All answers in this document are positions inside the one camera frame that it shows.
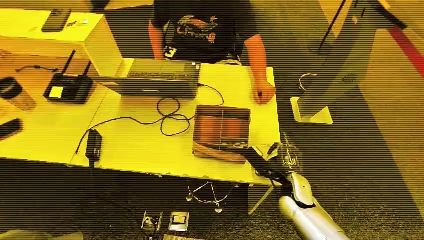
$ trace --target t-shirt graphic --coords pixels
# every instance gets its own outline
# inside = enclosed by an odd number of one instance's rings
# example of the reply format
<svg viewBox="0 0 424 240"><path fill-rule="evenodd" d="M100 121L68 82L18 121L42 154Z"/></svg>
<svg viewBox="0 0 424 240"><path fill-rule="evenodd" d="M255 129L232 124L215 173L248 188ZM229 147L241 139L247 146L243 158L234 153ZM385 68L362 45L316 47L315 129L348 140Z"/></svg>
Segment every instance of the t-shirt graphic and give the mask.
<svg viewBox="0 0 424 240"><path fill-rule="evenodd" d="M204 22L200 19L195 19L195 17L194 15L183 16L178 21L176 32L183 37L191 36L201 40L206 39L213 44L217 34L212 32L212 30L218 27L218 23L215 22L218 18L211 16L209 22Z"/></svg>

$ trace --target router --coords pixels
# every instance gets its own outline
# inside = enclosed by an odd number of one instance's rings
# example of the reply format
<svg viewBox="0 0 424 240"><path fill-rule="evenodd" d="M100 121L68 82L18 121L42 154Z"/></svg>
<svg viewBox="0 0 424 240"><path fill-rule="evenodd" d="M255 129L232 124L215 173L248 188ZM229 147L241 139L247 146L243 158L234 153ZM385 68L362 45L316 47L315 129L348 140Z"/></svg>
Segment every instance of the router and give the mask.
<svg viewBox="0 0 424 240"><path fill-rule="evenodd" d="M48 84L44 97L49 101L69 104L86 103L93 86L93 80L87 76L92 62L88 63L84 73L81 75L65 75L75 52L75 50L72 51L62 72L55 73Z"/></svg>

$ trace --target cup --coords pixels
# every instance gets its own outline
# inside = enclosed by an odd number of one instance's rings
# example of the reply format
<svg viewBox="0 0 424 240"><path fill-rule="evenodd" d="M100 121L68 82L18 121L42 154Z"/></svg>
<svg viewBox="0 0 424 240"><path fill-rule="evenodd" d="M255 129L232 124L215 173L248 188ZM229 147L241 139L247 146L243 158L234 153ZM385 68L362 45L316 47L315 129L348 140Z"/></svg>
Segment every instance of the cup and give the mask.
<svg viewBox="0 0 424 240"><path fill-rule="evenodd" d="M0 97L23 111L34 109L37 105L18 81L11 76L0 79Z"/></svg>

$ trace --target smartphone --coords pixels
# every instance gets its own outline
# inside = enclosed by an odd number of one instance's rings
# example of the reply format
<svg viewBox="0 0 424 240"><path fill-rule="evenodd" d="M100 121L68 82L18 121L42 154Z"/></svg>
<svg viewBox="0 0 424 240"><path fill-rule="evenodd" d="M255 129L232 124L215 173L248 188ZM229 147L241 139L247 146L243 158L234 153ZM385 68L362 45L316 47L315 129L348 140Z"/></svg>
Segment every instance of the smartphone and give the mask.
<svg viewBox="0 0 424 240"><path fill-rule="evenodd" d="M41 31L43 33L61 32L69 17L71 16L72 9L70 8L55 8L51 11Z"/></svg>
<svg viewBox="0 0 424 240"><path fill-rule="evenodd" d="M9 138L22 131L22 121L20 119L14 119L0 125L0 140Z"/></svg>

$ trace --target white stand base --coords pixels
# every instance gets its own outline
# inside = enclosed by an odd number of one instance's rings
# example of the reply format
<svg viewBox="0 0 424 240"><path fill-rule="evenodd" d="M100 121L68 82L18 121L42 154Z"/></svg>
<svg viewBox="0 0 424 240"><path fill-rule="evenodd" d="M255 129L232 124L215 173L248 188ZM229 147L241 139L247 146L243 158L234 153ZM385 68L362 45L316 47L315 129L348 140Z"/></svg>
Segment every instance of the white stand base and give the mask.
<svg viewBox="0 0 424 240"><path fill-rule="evenodd" d="M302 117L301 112L299 111L299 99L300 97L290 98L291 108L293 109L293 115L296 122L304 124L333 124L333 118L331 117L328 106L323 108L313 117Z"/></svg>

